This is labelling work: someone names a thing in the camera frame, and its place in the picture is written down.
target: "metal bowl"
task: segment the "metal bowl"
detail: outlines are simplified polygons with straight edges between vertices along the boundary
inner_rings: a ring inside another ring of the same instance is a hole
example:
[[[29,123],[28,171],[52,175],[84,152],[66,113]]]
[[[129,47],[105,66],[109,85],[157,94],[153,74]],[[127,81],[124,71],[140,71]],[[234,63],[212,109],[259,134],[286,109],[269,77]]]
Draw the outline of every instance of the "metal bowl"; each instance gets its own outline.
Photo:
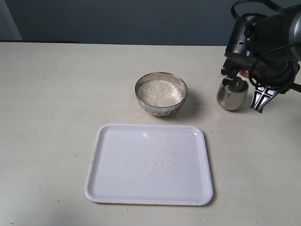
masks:
[[[177,103],[173,106],[164,106],[164,107],[152,106],[152,105],[144,102],[143,100],[141,100],[139,98],[138,90],[144,82],[147,82],[150,80],[163,80],[163,81],[168,81],[168,82],[172,83],[174,86],[176,86],[180,90],[181,95],[183,96],[182,101],[180,101],[179,103]],[[170,73],[166,73],[166,72],[149,73],[149,74],[141,77],[135,85],[135,94],[136,94],[138,103],[144,110],[146,110],[148,113],[155,115],[155,116],[167,116],[167,115],[170,115],[171,113],[175,112],[177,109],[179,109],[186,100],[187,90],[188,90],[187,86],[182,79],[180,79],[178,76],[176,76],[174,74],[170,74]]]

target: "white tray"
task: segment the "white tray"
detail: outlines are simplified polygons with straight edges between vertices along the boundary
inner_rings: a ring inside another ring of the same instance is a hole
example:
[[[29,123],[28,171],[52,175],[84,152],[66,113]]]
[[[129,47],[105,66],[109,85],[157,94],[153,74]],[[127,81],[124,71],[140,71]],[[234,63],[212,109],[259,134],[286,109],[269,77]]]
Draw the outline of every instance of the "white tray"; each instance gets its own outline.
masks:
[[[193,126],[104,125],[85,193],[102,203],[208,203],[213,189],[202,131]]]

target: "table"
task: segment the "table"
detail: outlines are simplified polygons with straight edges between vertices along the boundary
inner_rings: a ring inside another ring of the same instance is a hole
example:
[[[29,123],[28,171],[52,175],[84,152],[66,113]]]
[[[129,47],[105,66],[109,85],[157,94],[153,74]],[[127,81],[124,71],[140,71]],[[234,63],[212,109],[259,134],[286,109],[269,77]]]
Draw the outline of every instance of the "table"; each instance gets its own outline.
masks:
[[[259,114],[215,98],[225,47],[0,43],[0,225],[301,225],[301,95]],[[189,96],[172,118],[138,105],[143,75],[170,72]],[[214,199],[203,207],[96,204],[84,183],[106,123],[194,125]]]

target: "metal cup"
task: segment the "metal cup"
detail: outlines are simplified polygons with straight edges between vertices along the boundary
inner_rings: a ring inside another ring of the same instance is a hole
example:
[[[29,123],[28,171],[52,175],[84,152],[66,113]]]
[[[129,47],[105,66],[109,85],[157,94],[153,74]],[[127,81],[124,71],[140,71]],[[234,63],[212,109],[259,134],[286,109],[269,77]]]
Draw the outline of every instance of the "metal cup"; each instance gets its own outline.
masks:
[[[248,93],[248,82],[240,77],[223,79],[217,91],[218,104],[225,110],[234,111],[243,105]]]

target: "gray wall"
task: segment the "gray wall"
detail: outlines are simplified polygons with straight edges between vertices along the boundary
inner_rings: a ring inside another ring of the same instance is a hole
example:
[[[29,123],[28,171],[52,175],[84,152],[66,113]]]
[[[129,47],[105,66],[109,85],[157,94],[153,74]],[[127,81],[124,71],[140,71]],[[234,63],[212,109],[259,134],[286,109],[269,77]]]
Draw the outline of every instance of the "gray wall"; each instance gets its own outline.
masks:
[[[24,40],[226,45],[235,0],[6,0]],[[300,0],[275,0],[282,6]],[[271,14],[246,3],[238,12]]]

